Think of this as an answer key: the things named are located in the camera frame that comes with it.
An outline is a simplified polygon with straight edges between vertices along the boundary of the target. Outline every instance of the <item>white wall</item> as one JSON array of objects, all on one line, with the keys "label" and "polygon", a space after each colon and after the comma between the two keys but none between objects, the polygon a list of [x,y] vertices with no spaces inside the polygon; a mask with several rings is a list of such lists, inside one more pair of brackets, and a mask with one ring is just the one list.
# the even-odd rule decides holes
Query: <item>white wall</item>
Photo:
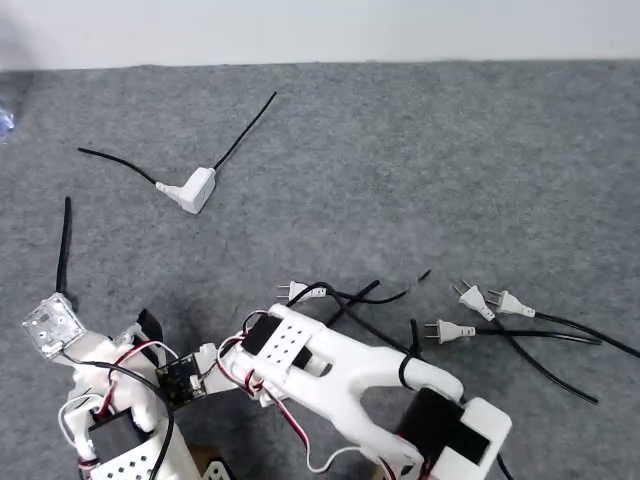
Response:
[{"label": "white wall", "polygon": [[638,0],[0,0],[0,62],[637,58],[639,19]]}]

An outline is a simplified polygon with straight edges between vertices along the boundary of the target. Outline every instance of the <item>gray carpet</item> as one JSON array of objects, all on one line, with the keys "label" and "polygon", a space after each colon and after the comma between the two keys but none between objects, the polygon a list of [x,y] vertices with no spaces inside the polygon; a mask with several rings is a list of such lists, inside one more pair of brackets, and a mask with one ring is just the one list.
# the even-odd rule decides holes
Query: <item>gray carpet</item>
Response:
[{"label": "gray carpet", "polygon": [[[508,287],[541,311],[640,345],[640,63],[439,63],[140,67],[29,77],[19,125],[0,146],[3,478],[74,478],[56,413],[71,370],[42,360],[22,318],[54,288],[63,197],[74,200],[69,291],[85,325],[116,334],[149,308],[186,353],[219,342],[275,285],[326,280],[378,296],[360,313],[408,341],[408,320],[480,325],[451,280]],[[181,184],[212,165],[269,94],[280,92],[220,172],[198,216],[90,146]],[[329,300],[303,309],[327,318]],[[505,318],[512,327],[530,321]],[[337,328],[379,343],[348,321]],[[425,355],[508,412],[517,479],[640,478],[638,360],[612,348],[525,339],[591,406],[550,384],[499,338]],[[406,391],[372,391],[393,427]],[[343,441],[294,408],[313,461]],[[218,445],[240,479],[311,478],[295,434],[242,393],[184,409],[192,443]],[[330,478],[368,478],[337,461]],[[501,478],[497,468],[491,479]]]}]

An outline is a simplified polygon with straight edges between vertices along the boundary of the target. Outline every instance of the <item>black power cord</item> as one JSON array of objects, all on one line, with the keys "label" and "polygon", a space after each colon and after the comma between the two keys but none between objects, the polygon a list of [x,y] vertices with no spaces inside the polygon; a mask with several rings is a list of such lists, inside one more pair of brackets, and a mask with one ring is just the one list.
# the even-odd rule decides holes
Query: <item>black power cord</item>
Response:
[{"label": "black power cord", "polygon": [[611,338],[609,335],[606,335],[598,330],[595,330],[591,327],[587,327],[578,322],[574,322],[572,320],[567,320],[566,318],[556,317],[554,315],[548,315],[546,313],[536,312],[536,318],[541,320],[546,320],[547,322],[552,322],[558,325],[564,325],[565,327],[571,327],[575,330],[580,330],[581,332],[588,333],[589,335],[602,340],[605,343],[608,343],[611,346],[619,348],[625,353],[632,355],[636,358],[640,358],[640,351],[635,348],[630,347],[629,345],[625,345],[624,343],[616,340],[615,338]]},{"label": "black power cord", "polygon": [[94,155],[96,157],[105,158],[107,160],[111,160],[112,162],[116,162],[116,163],[119,163],[121,165],[124,165],[125,167],[129,167],[131,170],[133,170],[134,172],[136,172],[139,175],[141,175],[142,177],[144,177],[144,179],[147,180],[152,185],[155,185],[157,183],[156,180],[151,175],[149,175],[142,168],[138,167],[137,165],[134,165],[133,163],[131,163],[128,160],[125,160],[125,159],[119,158],[119,157],[115,157],[113,155],[109,155],[108,153],[98,152],[97,150],[90,150],[88,148],[79,147],[78,151],[82,152],[82,153],[86,153],[88,155]]},{"label": "black power cord", "polygon": [[123,368],[120,365],[115,365],[113,363],[108,363],[108,362],[92,362],[92,361],[76,360],[74,358],[71,358],[69,355],[67,355],[64,350],[62,351],[62,356],[65,357],[67,360],[69,360],[71,363],[75,363],[76,365],[88,365],[96,368],[104,368],[109,371],[115,370],[116,372],[122,373],[123,375],[133,378],[134,380],[140,382],[149,390],[151,390],[162,402],[162,404],[165,406],[167,410],[168,424],[167,424],[167,433],[165,434],[164,440],[162,442],[162,446],[160,447],[160,453],[158,454],[158,459],[156,460],[156,463],[153,465],[153,468],[151,469],[151,473],[149,474],[149,480],[156,480],[156,478],[158,477],[158,472],[160,471],[160,467],[162,466],[162,462],[164,461],[165,457],[167,456],[167,452],[169,451],[169,445],[171,444],[171,437],[173,436],[173,427],[175,425],[175,416],[173,414],[171,402],[169,402],[169,400],[165,397],[164,393],[162,393],[162,390],[160,390],[158,387],[156,387],[153,383],[151,383],[146,378],[138,375],[137,373],[131,370]]},{"label": "black power cord", "polygon": [[60,254],[58,255],[58,269],[56,272],[56,292],[65,296],[67,293],[67,262],[69,261],[70,245],[71,198],[64,197],[64,219],[62,221],[62,237],[60,240]]},{"label": "black power cord", "polygon": [[[420,277],[418,277],[418,283],[422,283],[424,280],[427,279],[427,277],[431,275],[431,270],[427,270],[426,272],[424,272],[422,275],[420,275]],[[396,300],[401,299],[402,297],[404,297],[407,293],[409,293],[409,291],[411,291],[411,287],[404,289],[403,291],[396,293],[395,295],[392,295],[390,297],[387,298],[382,298],[380,300],[371,300],[368,298],[364,298],[364,296],[359,297],[359,294],[356,295],[351,295],[349,293],[345,293],[345,292],[338,292],[336,291],[336,295],[338,295],[341,298],[344,298],[346,300],[350,300],[350,301],[354,301],[355,303],[366,303],[369,305],[384,305],[385,303],[391,303],[391,302],[395,302]]]},{"label": "black power cord", "polygon": [[[500,322],[500,320],[498,320],[497,318],[493,319],[493,323],[496,324],[496,326],[502,330],[503,332],[508,332],[508,330],[502,325],[502,323]],[[555,383],[556,385],[559,385],[560,387],[562,387],[563,389],[565,389],[566,391],[573,393],[574,395],[580,397],[581,399],[593,404],[593,405],[598,405],[598,403],[600,403],[600,401],[594,397],[593,395],[589,395],[588,393],[583,392],[582,390],[574,387],[573,385],[565,382],[564,380],[561,380],[560,378],[558,378],[556,375],[554,375],[553,373],[551,373],[549,370],[547,370],[544,366],[542,366],[542,364],[540,362],[538,362],[535,358],[533,358],[529,352],[527,352],[517,341],[515,338],[513,338],[511,335],[509,335],[508,333],[504,335],[504,338],[511,344],[511,346],[513,347],[513,349],[522,357],[524,358],[533,368],[535,368],[536,370],[538,370],[542,375],[544,375],[545,377],[547,377],[549,380],[551,380],[553,383]]]},{"label": "black power cord", "polygon": [[329,295],[331,298],[333,298],[335,300],[335,302],[340,306],[340,310],[343,310],[344,313],[349,318],[351,318],[354,322],[356,322],[358,325],[363,327],[365,330],[368,330],[373,335],[375,335],[376,337],[378,337],[380,340],[382,340],[383,342],[387,343],[391,347],[395,348],[396,350],[398,350],[398,351],[400,351],[400,352],[402,352],[402,353],[404,353],[406,355],[411,355],[412,354],[412,352],[407,347],[401,345],[399,342],[395,341],[393,338],[391,338],[387,334],[381,332],[380,330],[375,328],[373,325],[371,325],[369,322],[366,322],[365,320],[361,319],[352,310],[347,308],[347,306],[345,305],[343,299],[338,295],[338,293],[336,292],[335,288],[333,288],[331,285],[329,285],[326,282],[316,282],[316,283],[313,283],[313,284],[309,285],[304,290],[302,290],[300,293],[298,293],[298,295],[296,295],[294,298],[292,298],[287,303],[287,307],[292,307],[293,305],[298,303],[298,301],[302,297],[304,297],[307,293],[312,291],[314,288],[324,288],[327,291],[327,295]]},{"label": "black power cord", "polygon": [[566,340],[568,342],[584,343],[586,345],[602,345],[602,341],[583,335],[570,335],[568,333],[554,332],[551,330],[500,330],[496,328],[476,328],[476,335],[497,335],[500,337],[541,337]]},{"label": "black power cord", "polygon": [[498,459],[498,466],[500,467],[500,470],[502,470],[502,473],[504,474],[505,478],[507,480],[515,480],[514,476],[511,474],[511,472],[507,468],[507,464],[504,463],[504,458],[502,458],[501,453],[498,453],[497,459]]},{"label": "black power cord", "polygon": [[255,125],[255,123],[260,119],[262,114],[267,110],[267,108],[269,108],[269,105],[271,105],[271,102],[273,101],[274,98],[276,98],[277,94],[278,94],[278,92],[273,92],[271,94],[271,97],[269,97],[269,100],[267,100],[267,103],[265,103],[264,106],[262,107],[262,109],[258,112],[258,115],[256,115],[254,117],[254,119],[251,120],[251,123],[249,123],[249,125],[247,125],[247,127],[242,131],[240,136],[238,136],[238,138],[236,138],[235,142],[233,142],[233,144],[231,145],[229,150],[227,150],[227,153],[225,153],[222,156],[222,158],[220,158],[220,160],[218,160],[218,163],[216,163],[213,166],[213,169],[216,172],[218,171],[218,168],[220,168],[222,166],[222,164],[227,160],[227,158],[229,158],[231,156],[231,154],[234,152],[234,150],[236,149],[238,144],[242,141],[244,136],[249,132],[249,130],[251,130],[251,127],[253,127],[253,125]]},{"label": "black power cord", "polygon": [[404,297],[407,293],[409,293],[408,288],[406,290],[403,290],[400,293],[396,293],[395,295],[392,295],[388,298],[382,298],[380,300],[371,300],[368,298],[359,297],[357,294],[351,295],[349,293],[344,293],[344,292],[336,292],[336,295],[338,295],[340,298],[344,298],[345,300],[353,301],[354,303],[367,303],[369,305],[384,305],[385,303],[391,303],[391,302],[395,302],[396,300],[399,300],[400,298]]},{"label": "black power cord", "polygon": [[[376,288],[378,285],[380,285],[380,281],[379,280],[374,280],[373,282],[371,282],[369,285],[367,285],[366,287],[364,287],[362,290],[360,290],[358,293],[356,293],[353,298],[351,300],[349,300],[347,302],[346,307],[347,308],[351,308],[354,305],[356,305],[357,303],[360,303],[361,300],[363,300],[365,298],[366,295],[369,294],[369,292],[371,292],[371,290],[373,290],[374,288]],[[329,320],[327,320],[325,322],[325,325],[329,328],[333,327],[335,325],[335,323],[340,320],[340,318],[342,318],[342,316],[345,314],[345,310],[343,310],[342,308],[339,309],[336,313],[334,313],[331,318]]]}]

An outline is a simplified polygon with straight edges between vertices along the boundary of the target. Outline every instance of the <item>electrical plug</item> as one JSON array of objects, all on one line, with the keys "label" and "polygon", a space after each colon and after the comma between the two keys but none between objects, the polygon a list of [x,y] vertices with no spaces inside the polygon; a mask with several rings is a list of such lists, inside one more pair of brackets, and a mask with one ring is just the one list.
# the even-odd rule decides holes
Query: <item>electrical plug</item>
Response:
[{"label": "electrical plug", "polygon": [[521,303],[520,300],[514,295],[511,295],[507,290],[502,290],[501,292],[489,290],[489,293],[495,297],[495,300],[487,299],[487,303],[495,305],[496,312],[498,313],[512,313],[530,318],[536,316],[536,311],[533,308]]},{"label": "electrical plug", "polygon": [[189,213],[197,214],[216,186],[216,171],[198,167],[182,187],[156,182],[156,188]]},{"label": "electrical plug", "polygon": [[465,327],[456,325],[453,322],[445,322],[438,320],[438,323],[425,323],[425,328],[435,328],[435,335],[425,335],[424,338],[437,338],[439,344],[447,343],[461,337],[474,337],[476,335],[475,327]]},{"label": "electrical plug", "polygon": [[484,297],[482,296],[482,293],[480,293],[478,286],[471,286],[464,280],[461,280],[461,282],[467,288],[465,292],[460,290],[457,286],[453,285],[453,289],[458,295],[460,295],[458,301],[465,307],[478,312],[485,320],[489,322],[496,318],[495,313],[491,311],[489,306],[484,301]]},{"label": "electrical plug", "polygon": [[[293,300],[294,298],[296,298],[300,292],[302,292],[305,288],[307,288],[308,285],[305,283],[300,283],[300,282],[296,282],[294,280],[291,280],[291,282],[289,282],[289,285],[278,285],[278,288],[281,289],[288,289],[289,292],[287,293],[287,295],[278,295],[277,298],[282,298],[282,299],[287,299],[289,301]],[[326,288],[322,288],[322,287],[318,287],[318,288],[314,288],[313,290],[305,293],[302,298],[300,298],[300,302],[304,302],[305,300],[309,300],[310,298],[322,298],[322,297],[326,297],[327,296],[327,289]]]}]

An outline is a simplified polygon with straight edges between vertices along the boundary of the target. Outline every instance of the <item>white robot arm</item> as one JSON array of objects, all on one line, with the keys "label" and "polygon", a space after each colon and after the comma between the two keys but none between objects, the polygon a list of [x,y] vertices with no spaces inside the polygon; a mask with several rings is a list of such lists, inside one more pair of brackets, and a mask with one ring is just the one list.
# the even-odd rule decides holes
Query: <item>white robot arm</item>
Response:
[{"label": "white robot arm", "polygon": [[[181,377],[183,391],[177,393],[186,388],[189,399],[240,386],[264,407],[275,404],[294,428],[302,430],[283,403],[288,398],[329,420],[353,444],[351,449],[376,462],[384,475],[394,480],[426,475],[438,480],[481,480],[511,428],[510,418],[484,400],[476,398],[460,405],[462,384],[444,370],[418,359],[407,362],[403,354],[387,347],[364,345],[279,304],[263,312],[252,328],[223,342],[220,351],[205,344],[158,373],[156,365],[137,355],[135,349],[140,351],[143,345],[159,364],[165,363],[165,349],[152,345],[139,325],[115,340],[87,332],[59,294],[44,301],[24,326],[45,357],[71,364],[76,370],[76,388],[70,393],[68,408],[61,410],[61,418],[66,425],[63,428],[68,429],[65,435],[78,451],[79,467],[93,480],[149,478],[169,422],[147,386],[82,361],[124,363],[124,358],[127,369],[161,387],[163,378]],[[374,424],[360,399],[370,387],[401,387],[401,369],[405,383],[420,391],[416,399],[422,404],[414,402],[409,412],[413,416],[403,422],[406,431],[395,434]],[[171,385],[165,383],[165,388],[174,403],[180,401]],[[81,399],[79,395],[94,397]],[[106,396],[110,396],[109,402],[104,400]],[[104,419],[97,418],[96,411],[107,405],[111,414],[103,411]],[[439,425],[440,430],[430,429],[442,419],[449,423]],[[452,435],[443,434],[442,427]],[[155,478],[230,478],[225,477],[223,467],[214,470],[219,476],[211,472],[200,475],[175,427]]]}]

